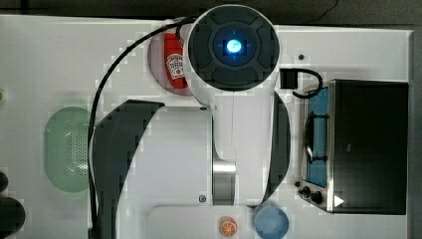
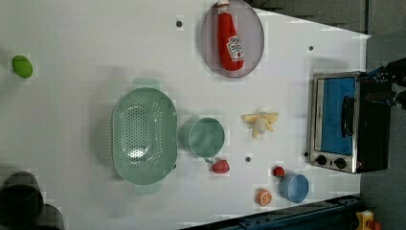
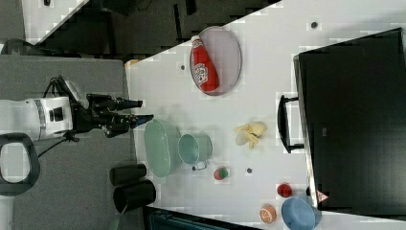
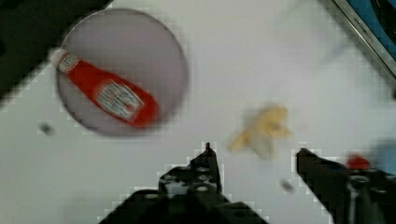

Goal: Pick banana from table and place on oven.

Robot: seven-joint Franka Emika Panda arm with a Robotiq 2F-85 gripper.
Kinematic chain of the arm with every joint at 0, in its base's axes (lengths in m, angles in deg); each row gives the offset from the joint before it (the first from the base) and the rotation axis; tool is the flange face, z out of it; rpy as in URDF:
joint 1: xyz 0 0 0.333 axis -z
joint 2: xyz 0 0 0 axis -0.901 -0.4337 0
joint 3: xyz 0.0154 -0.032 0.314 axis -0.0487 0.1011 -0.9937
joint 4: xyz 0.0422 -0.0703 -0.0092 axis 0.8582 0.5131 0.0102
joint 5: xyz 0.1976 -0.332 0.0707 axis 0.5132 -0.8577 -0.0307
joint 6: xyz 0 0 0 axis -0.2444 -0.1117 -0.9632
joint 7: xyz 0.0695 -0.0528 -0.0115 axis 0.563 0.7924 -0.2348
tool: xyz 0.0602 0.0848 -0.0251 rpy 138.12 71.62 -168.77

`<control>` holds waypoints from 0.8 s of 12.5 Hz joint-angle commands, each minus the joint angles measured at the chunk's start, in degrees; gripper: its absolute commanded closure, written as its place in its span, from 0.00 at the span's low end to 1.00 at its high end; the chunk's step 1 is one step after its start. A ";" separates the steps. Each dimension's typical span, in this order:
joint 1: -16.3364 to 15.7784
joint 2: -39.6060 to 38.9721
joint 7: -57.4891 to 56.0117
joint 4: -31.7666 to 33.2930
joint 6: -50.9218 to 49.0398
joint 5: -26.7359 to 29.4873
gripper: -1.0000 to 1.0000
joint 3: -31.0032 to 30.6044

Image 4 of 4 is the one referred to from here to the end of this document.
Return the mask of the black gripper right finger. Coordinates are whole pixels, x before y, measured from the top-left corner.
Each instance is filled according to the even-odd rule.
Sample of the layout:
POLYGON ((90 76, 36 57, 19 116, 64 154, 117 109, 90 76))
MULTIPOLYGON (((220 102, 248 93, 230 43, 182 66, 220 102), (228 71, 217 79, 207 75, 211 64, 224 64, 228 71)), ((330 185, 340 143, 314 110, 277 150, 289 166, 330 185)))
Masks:
POLYGON ((334 224, 396 224, 395 176, 379 169, 348 169, 303 148, 296 171, 334 224))

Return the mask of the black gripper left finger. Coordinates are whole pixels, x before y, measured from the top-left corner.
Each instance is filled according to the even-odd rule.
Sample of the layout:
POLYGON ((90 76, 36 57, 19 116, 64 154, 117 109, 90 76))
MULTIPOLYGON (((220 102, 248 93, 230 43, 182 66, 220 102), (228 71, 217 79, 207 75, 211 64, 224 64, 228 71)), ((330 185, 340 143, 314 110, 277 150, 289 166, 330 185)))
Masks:
POLYGON ((98 224, 268 224, 245 203, 222 193, 217 154, 209 144, 189 164, 134 192, 98 224))

